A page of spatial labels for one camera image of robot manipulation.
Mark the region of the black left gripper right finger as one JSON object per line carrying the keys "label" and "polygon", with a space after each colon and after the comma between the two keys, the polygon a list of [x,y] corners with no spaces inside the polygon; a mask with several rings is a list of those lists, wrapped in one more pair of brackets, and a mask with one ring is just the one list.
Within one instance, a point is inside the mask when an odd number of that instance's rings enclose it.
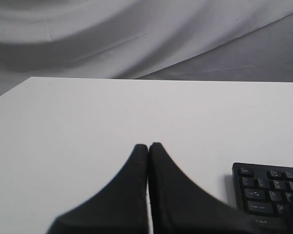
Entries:
{"label": "black left gripper right finger", "polygon": [[197,186],[161,143],[148,154],[148,189],[155,234],[259,234],[249,215]]}

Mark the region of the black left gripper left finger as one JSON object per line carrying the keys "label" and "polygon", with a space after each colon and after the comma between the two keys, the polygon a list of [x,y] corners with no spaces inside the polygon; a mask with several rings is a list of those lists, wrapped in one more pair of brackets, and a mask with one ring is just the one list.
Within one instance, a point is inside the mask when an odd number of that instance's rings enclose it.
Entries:
{"label": "black left gripper left finger", "polygon": [[58,216],[50,234],[147,234],[146,145],[134,146],[117,175],[95,196]]}

